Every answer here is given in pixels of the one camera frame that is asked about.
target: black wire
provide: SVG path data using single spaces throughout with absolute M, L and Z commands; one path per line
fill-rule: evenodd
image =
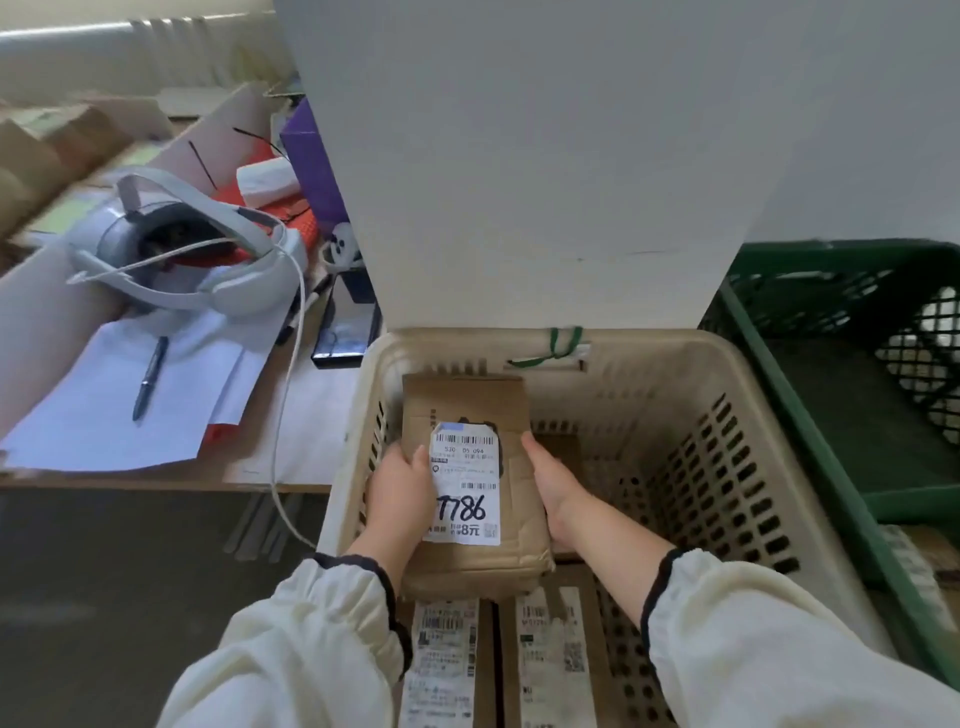
M 216 189 L 217 183 L 213 181 L 213 178 L 210 176 L 210 170 L 206 168 L 204 161 L 200 158 L 200 152 L 197 151 L 197 146 L 193 143 L 193 141 L 189 139 L 187 140 L 186 143 L 190 145 L 190 149 L 193 150 L 194 155 L 197 157 L 197 161 L 200 163 L 200 166 L 202 166 L 202 168 L 204 169 L 204 172 L 206 173 L 206 178 L 210 180 L 210 184 L 213 186 L 214 189 Z
M 267 142 L 270 146 L 272 146 L 272 147 L 274 148 L 274 151 L 275 151 L 277 154 L 279 154 L 279 155 L 280 155 L 281 157 L 283 157 L 284 159 L 287 159 L 287 156 L 286 156 L 285 154 L 283 154 L 282 151 L 280 151 L 280 148 L 279 148 L 278 146 L 276 146 L 276 145 L 274 144 L 274 142 L 272 142 L 272 141 L 271 141 L 270 139 L 268 139 L 266 136 L 260 136 L 260 134 L 258 134 L 258 133 L 248 132 L 248 131 L 246 131 L 245 129 L 239 129 L 238 127 L 230 127 L 230 128 L 233 129 L 233 130 L 234 130 L 235 132 L 237 132 L 237 133 L 241 133 L 243 136 L 252 136 L 254 139 L 259 139 L 260 141 L 265 141 L 265 142 Z

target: smartphone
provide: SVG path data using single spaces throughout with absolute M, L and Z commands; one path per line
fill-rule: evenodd
M 345 271 L 330 287 L 313 348 L 318 369 L 359 367 L 380 333 L 380 306 L 366 270 Z

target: hand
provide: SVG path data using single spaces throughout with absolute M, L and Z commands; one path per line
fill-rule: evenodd
M 370 556 L 397 590 L 436 510 L 437 489 L 426 448 L 417 448 L 408 463 L 399 443 L 393 443 L 367 483 L 367 525 L 347 553 Z
M 530 432 L 520 436 L 520 443 L 534 465 L 534 479 L 540 499 L 546 508 L 550 535 L 564 546 L 576 548 L 570 530 L 570 519 L 586 501 L 593 498 L 560 460 L 534 439 Z

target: floor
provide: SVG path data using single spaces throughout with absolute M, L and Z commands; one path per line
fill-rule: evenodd
M 153 726 L 183 669 L 309 550 L 291 539 L 279 564 L 225 554 L 247 499 L 0 491 L 4 723 Z M 320 533 L 324 506 L 305 499 L 303 533 Z

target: pen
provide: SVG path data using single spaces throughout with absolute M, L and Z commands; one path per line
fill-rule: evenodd
M 320 300 L 320 296 L 324 294 L 324 291 L 333 284 L 333 280 L 334 280 L 334 277 L 331 276 L 329 273 L 327 273 L 326 275 L 324 275 L 323 278 L 320 279 L 320 282 L 317 283 L 313 291 L 310 293 L 310 295 L 306 299 L 306 308 L 303 310 L 304 316 L 306 316 L 307 312 L 311 308 L 313 308 L 314 303 Z M 294 299 L 294 301 L 296 303 L 299 303 L 300 299 L 297 298 L 297 299 Z M 276 337 L 277 346 L 282 347 L 284 344 L 286 344 L 290 340 L 290 337 L 294 335 L 294 331 L 297 330 L 297 321 L 300 319 L 299 313 L 300 313 L 299 305 L 291 306 L 291 312 L 290 312 L 290 316 L 287 319 L 287 323 L 283 327 L 283 329 L 280 330 L 280 334 Z
M 133 405 L 134 422 L 138 422 L 143 417 L 143 413 L 147 411 L 147 405 L 150 404 L 150 395 L 156 387 L 156 378 L 160 374 L 160 367 L 163 366 L 163 358 L 167 355 L 167 347 L 169 346 L 169 336 L 160 336 L 156 340 L 154 355 L 150 358 L 147 374 L 143 376 L 143 381 L 140 382 L 140 391 L 137 392 L 136 402 Z

